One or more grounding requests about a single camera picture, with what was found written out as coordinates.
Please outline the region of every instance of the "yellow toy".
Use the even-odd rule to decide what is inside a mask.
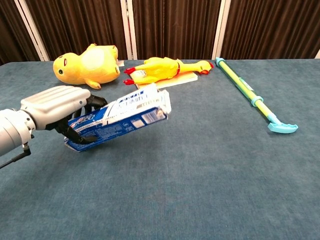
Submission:
[[[118,49],[115,45],[90,44],[81,55],[68,52],[59,56],[53,62],[53,71],[63,83],[87,84],[99,90],[100,84],[109,83],[120,75],[117,59]]]
[[[132,74],[134,71],[140,71],[139,76],[127,79],[126,85],[131,84],[151,84],[160,80],[172,79],[178,74],[185,72],[199,72],[200,74],[208,74],[214,65],[211,62],[201,60],[196,63],[183,63],[181,60],[173,60],[168,57],[151,57],[144,61],[144,64],[128,68],[124,71],[126,74]]]

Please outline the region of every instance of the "curtain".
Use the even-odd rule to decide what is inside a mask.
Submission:
[[[40,61],[14,1],[1,1],[0,16],[0,65]]]
[[[51,61],[87,47],[116,45],[118,59],[127,59],[119,0],[26,0]]]
[[[138,59],[211,59],[221,0],[132,0]]]
[[[309,59],[319,49],[319,0],[231,1],[222,58]]]

